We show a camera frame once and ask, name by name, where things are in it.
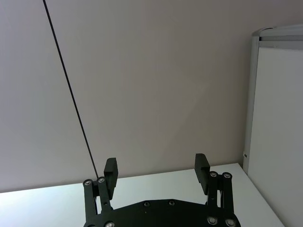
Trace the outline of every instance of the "black wire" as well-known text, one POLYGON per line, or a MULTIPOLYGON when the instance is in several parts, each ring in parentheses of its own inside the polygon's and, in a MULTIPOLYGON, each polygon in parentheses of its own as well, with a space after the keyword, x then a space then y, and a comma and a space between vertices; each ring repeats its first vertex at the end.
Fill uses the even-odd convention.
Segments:
POLYGON ((70 80, 68 79, 68 76, 67 76, 67 73, 66 73, 65 65, 64 65, 63 58, 62 58, 62 55, 61 55, 61 51, 60 51, 60 48, 59 48, 59 45, 58 45, 56 34, 55 34, 54 29, 53 29, 53 24, 52 24, 52 20, 51 20, 51 17, 49 15, 49 12, 48 12, 46 1, 43 0, 43 3, 44 3, 44 7, 45 7, 45 10, 46 10, 46 14, 47 14, 47 17, 48 17, 49 24, 50 24, 51 29, 52 29, 53 38, 54 38, 56 46, 57 46, 58 54, 59 54, 59 57, 60 57, 60 60, 61 60, 61 64, 62 64, 63 70, 64 70, 64 74, 65 74, 65 78, 66 78, 66 81, 67 81, 67 84, 68 84, 68 88, 70 89, 70 92, 71 92, 72 101, 74 102, 74 106, 75 106, 75 109, 76 109, 76 112, 77 112, 77 116, 78 116, 78 119, 79 119, 79 122, 80 122, 82 133, 83 133, 83 136, 84 136, 84 139, 85 139, 85 143, 86 143, 87 149, 89 150, 89 156, 90 156, 91 162, 92 162, 92 164, 94 166, 94 170, 95 170, 96 176, 98 178, 98 173, 97 173, 97 170, 96 170, 94 159, 93 159, 93 156, 91 155, 91 151, 90 151, 90 148, 89 148, 89 143, 87 141, 86 134, 85 134, 85 131, 84 131, 84 128, 83 128, 83 124, 82 124, 82 121, 81 121, 81 118, 80 118, 80 114, 79 114, 79 111, 78 111, 78 108, 77 108, 77 104, 76 104, 76 101, 75 101, 75 98, 74 98, 74 95, 73 95, 73 92, 72 92, 72 89, 71 89, 70 80))

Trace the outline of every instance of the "whiteboard frame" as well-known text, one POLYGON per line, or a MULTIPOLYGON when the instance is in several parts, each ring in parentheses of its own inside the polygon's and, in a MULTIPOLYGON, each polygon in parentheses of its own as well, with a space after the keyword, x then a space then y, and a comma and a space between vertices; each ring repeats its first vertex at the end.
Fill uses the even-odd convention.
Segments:
POLYGON ((243 152, 243 170, 246 174, 248 174, 250 162, 250 140, 255 103, 258 52, 260 47, 303 50, 303 24, 263 28, 252 34, 250 80, 243 152))

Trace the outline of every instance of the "beige wall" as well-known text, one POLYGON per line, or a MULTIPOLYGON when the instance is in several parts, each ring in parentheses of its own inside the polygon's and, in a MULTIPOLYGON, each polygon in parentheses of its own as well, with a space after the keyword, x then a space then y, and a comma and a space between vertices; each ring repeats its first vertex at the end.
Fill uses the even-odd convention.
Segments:
POLYGON ((92 155, 120 176, 242 162, 250 35, 289 0, 49 0, 92 155))
MULTIPOLYGON (((298 0, 47 0, 99 174, 242 162, 250 34, 298 0)), ((94 177, 41 0, 0 1, 1 191, 94 177)))

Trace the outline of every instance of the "black metal plate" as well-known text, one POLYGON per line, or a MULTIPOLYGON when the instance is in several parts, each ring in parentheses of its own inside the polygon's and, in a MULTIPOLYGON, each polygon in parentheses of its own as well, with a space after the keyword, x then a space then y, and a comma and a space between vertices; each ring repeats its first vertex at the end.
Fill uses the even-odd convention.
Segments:
POLYGON ((179 200, 153 200, 149 206, 144 201, 122 207, 110 212, 104 212, 90 218, 84 227, 104 227, 113 222, 115 227, 211 227, 207 217, 217 218, 216 227, 227 227, 225 220, 236 221, 237 217, 228 210, 218 207, 208 207, 203 204, 179 200))

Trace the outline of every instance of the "white table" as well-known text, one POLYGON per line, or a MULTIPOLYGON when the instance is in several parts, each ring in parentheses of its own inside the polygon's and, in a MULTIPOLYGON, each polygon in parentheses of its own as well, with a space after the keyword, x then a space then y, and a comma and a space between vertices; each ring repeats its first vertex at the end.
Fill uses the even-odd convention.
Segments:
MULTIPOLYGON (((278 217, 238 164, 211 170, 233 176, 234 210, 242 227, 283 227, 278 217)), ((206 202, 193 169, 118 179, 114 209, 144 200, 206 202)), ((0 194, 1 227, 82 227, 85 223, 81 183, 0 194)))

